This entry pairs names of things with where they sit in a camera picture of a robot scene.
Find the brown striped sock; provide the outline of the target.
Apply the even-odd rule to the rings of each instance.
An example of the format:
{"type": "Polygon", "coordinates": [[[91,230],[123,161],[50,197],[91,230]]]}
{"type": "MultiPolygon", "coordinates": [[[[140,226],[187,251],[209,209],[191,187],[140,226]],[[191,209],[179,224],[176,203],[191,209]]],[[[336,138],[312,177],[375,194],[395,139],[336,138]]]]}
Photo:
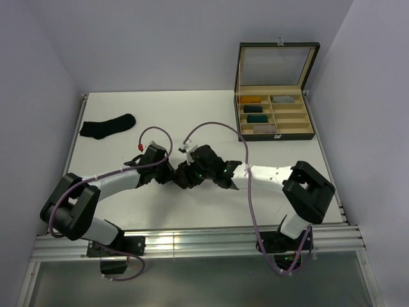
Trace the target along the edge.
{"type": "Polygon", "coordinates": [[[190,187],[190,179],[185,169],[178,168],[175,171],[174,183],[182,189],[188,189],[190,187]]]}

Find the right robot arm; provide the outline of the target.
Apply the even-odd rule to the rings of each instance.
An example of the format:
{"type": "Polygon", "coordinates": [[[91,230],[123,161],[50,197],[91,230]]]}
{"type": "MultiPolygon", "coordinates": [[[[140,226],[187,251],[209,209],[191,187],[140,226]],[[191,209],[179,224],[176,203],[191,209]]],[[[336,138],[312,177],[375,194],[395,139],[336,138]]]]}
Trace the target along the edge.
{"type": "Polygon", "coordinates": [[[335,187],[308,162],[293,166],[251,166],[241,161],[223,161],[208,145],[184,144],[179,151],[186,161],[179,164],[175,180],[183,189],[192,189],[205,180],[222,189],[252,188],[285,195],[294,213],[285,217],[277,233],[277,243],[291,249],[309,225],[322,224],[335,187]]]}

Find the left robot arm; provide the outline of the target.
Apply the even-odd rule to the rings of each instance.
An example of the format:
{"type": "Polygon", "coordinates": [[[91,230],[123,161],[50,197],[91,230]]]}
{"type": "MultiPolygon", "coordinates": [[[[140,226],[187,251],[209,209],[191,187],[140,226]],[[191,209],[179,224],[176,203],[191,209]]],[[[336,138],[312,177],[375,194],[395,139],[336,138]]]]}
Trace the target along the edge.
{"type": "Polygon", "coordinates": [[[165,184],[174,175],[167,150],[152,142],[143,154],[119,170],[88,178],[64,175],[43,206],[40,219],[67,239],[98,242],[109,255],[118,255],[125,247],[124,231],[95,217],[98,202],[152,180],[165,184]]]}

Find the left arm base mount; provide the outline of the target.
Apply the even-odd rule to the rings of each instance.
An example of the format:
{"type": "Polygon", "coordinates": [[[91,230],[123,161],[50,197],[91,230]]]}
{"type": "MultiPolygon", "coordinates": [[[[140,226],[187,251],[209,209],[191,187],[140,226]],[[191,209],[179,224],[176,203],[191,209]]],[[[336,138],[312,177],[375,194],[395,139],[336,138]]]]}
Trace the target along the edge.
{"type": "Polygon", "coordinates": [[[100,259],[100,272],[104,278],[112,281],[130,281],[139,277],[145,270],[144,255],[145,236],[125,236],[105,246],[98,242],[89,242],[86,256],[100,259]],[[130,259],[140,261],[141,268],[133,276],[123,277],[128,269],[130,259]]]}

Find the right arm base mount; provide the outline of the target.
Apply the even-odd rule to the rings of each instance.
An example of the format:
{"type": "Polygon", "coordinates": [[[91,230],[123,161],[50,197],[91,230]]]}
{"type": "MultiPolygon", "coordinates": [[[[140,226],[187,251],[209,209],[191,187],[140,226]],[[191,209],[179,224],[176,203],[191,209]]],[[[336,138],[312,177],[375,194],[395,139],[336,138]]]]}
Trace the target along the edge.
{"type": "Polygon", "coordinates": [[[288,271],[294,262],[291,273],[299,270],[311,258],[313,251],[312,230],[304,230],[297,239],[291,239],[278,231],[261,232],[261,241],[267,254],[273,254],[279,270],[288,271]]]}

